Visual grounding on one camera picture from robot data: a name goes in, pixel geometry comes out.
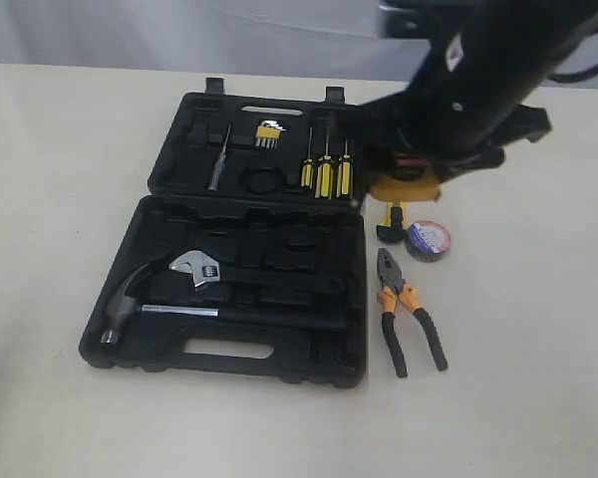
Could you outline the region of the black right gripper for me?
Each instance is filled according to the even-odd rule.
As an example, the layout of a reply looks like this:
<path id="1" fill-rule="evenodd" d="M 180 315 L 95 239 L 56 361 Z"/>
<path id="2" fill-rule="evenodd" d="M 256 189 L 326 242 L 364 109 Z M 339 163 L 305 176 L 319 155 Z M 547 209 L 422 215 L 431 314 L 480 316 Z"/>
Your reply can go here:
<path id="1" fill-rule="evenodd" d="M 404 150 L 432 159 L 446 183 L 499 168 L 507 146 L 549 134 L 547 110 L 523 104 L 533 89 L 531 50 L 520 22 L 469 19 L 434 43 L 404 92 L 358 105 L 351 131 L 365 192 L 369 176 L 397 178 Z"/>

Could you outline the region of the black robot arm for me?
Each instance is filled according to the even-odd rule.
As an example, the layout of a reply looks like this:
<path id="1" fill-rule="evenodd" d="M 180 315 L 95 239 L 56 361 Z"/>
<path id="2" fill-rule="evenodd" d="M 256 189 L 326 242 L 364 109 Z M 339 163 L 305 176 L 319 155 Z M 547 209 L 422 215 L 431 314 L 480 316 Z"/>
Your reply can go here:
<path id="1" fill-rule="evenodd" d="M 358 178 L 381 201 L 429 201 L 444 183 L 496 169 L 515 142 L 551 130 L 526 98 L 544 81 L 577 83 L 598 65 L 559 67 L 598 34 L 598 1 L 384 1 L 382 32 L 431 47 L 408 86 L 362 104 Z"/>

